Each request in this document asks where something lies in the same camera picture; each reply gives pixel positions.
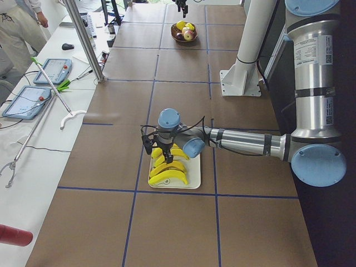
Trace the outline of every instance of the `red object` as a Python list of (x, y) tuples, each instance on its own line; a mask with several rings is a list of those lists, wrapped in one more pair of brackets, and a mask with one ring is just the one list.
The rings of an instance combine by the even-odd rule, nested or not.
[(0, 224), (0, 243), (27, 246), (31, 243), (33, 235), (29, 231)]

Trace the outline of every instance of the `blue joint cap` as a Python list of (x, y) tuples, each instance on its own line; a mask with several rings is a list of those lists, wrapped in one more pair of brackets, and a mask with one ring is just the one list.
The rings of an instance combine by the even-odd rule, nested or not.
[(202, 152), (204, 147), (205, 147), (204, 141), (197, 137), (189, 140), (183, 146), (183, 152), (193, 159)]
[(328, 11), (338, 2), (339, 0), (285, 0), (285, 7), (298, 17), (312, 17)]
[(173, 108), (166, 108), (161, 111), (158, 118), (158, 125), (162, 128), (171, 129), (180, 123), (180, 114)]
[(325, 187), (339, 182), (346, 173), (346, 159), (335, 147), (313, 144), (299, 149), (291, 160), (291, 168), (304, 183)]

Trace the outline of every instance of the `computer mouse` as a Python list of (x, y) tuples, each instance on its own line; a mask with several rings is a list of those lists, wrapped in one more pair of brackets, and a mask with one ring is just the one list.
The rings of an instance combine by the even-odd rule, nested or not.
[(62, 49), (63, 50), (70, 50), (70, 49), (74, 49), (74, 45), (70, 45), (69, 43), (64, 43), (63, 45), (62, 45)]

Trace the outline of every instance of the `apple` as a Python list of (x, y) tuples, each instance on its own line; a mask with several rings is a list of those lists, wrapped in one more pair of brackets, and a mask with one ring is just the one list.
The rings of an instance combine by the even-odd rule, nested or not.
[(185, 27), (185, 21), (178, 21), (176, 27), (181, 31)]
[(190, 28), (189, 27), (184, 27), (183, 29), (182, 29), (182, 33), (184, 34), (186, 31), (190, 31)]
[(192, 32), (191, 30), (185, 31), (185, 33), (184, 33), (184, 39), (185, 39), (186, 41), (193, 40), (193, 39), (194, 39), (194, 32)]
[(186, 24), (185, 24), (185, 27), (189, 27), (189, 29), (191, 29), (192, 31), (194, 31), (194, 30), (195, 30), (194, 25), (193, 25), (193, 24), (191, 24), (190, 22), (186, 23)]
[(179, 32), (176, 34), (176, 39), (179, 40), (179, 41), (184, 41), (184, 35), (183, 33)]

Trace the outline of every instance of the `white desk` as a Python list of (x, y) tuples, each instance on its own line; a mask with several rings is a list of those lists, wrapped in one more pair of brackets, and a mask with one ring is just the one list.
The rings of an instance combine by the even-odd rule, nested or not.
[[(96, 32), (95, 53), (98, 57), (101, 51), (108, 51), (106, 43), (108, 33), (106, 28), (97, 28)], [(75, 49), (63, 51), (61, 49), (63, 43), (73, 44)], [(73, 69), (68, 77), (72, 81), (89, 67), (89, 64), (73, 58), (74, 55), (79, 54), (85, 56), (75, 29), (58, 27), (37, 59), (39, 62), (44, 62), (47, 58), (72, 59)], [(28, 71), (36, 70), (38, 69), (34, 64), (28, 69)], [(28, 75), (28, 79), (32, 84), (34, 75)], [(62, 96), (72, 110), (87, 110), (96, 83), (95, 75), (91, 73), (70, 84), (70, 88), (65, 90)], [(13, 92), (17, 93), (24, 85), (28, 85), (25, 78), (20, 80)], [(2, 113), (6, 107), (7, 104), (4, 104), (0, 112)], [(83, 115), (67, 121), (64, 130), (61, 131), (60, 123), (66, 115), (67, 111), (63, 104), (59, 99), (55, 99), (28, 145), (71, 151), (82, 125)], [(13, 127), (0, 130), (0, 168), (13, 161), (21, 148), (18, 142), (23, 143), (36, 119), (22, 121)], [(17, 121), (18, 119), (0, 118), (2, 127)], [(0, 224), (32, 232), (33, 241), (26, 247), (0, 244), (1, 267), (25, 266), (69, 155), (70, 152), (36, 150), (27, 147), (16, 164), (16, 175), (9, 189), (6, 189), (5, 185), (11, 178), (12, 171), (8, 167), (3, 171), (0, 176)]]

